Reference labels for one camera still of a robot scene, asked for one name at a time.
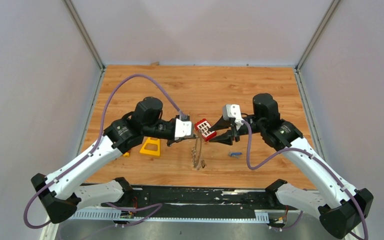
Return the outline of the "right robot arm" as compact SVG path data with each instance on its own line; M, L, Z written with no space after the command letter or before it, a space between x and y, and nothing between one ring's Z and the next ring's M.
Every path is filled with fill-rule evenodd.
M232 145L241 136L251 138L260 134L262 140L295 164L314 184L318 194L300 189L278 179L266 188L266 204L272 209L281 205L293 207L317 218L333 237L354 236L355 228L362 227L364 240L369 231L366 219L374 197L366 188L358 189L333 170L314 150L302 132L291 122L281 118L279 105L269 93L252 98L252 114L243 114L237 104L226 104L222 116L212 131L225 130L213 137L213 143Z

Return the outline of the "grey metal keyring disc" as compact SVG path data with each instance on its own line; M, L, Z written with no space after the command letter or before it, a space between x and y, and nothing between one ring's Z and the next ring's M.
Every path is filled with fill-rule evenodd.
M196 132L194 147L191 149L192 166L197 171L206 167L203 150L204 143L202 132L198 130Z

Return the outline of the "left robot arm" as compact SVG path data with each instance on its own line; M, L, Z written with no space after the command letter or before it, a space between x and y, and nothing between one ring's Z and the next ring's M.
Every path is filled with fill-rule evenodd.
M91 175L110 161L143 143L145 137L166 140L167 145L194 139L189 115L178 114L162 119L163 103L146 97L135 109L114 120L84 152L60 169L47 175L37 173L31 183L50 222L58 224L76 211L101 203L118 203L122 207L133 201L133 189L123 177L107 183L85 184Z

